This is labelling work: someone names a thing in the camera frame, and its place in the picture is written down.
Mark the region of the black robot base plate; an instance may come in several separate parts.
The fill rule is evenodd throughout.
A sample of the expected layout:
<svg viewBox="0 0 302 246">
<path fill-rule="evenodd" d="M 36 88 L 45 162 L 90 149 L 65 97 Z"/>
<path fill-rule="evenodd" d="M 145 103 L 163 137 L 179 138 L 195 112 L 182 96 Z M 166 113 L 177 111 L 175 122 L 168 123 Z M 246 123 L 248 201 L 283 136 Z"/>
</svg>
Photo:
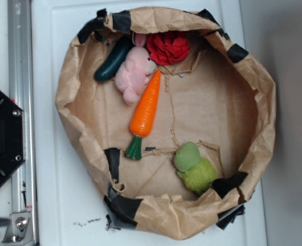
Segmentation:
<svg viewBox="0 0 302 246">
<path fill-rule="evenodd" d="M 23 115 L 0 90 L 0 188 L 25 161 Z"/>
</svg>

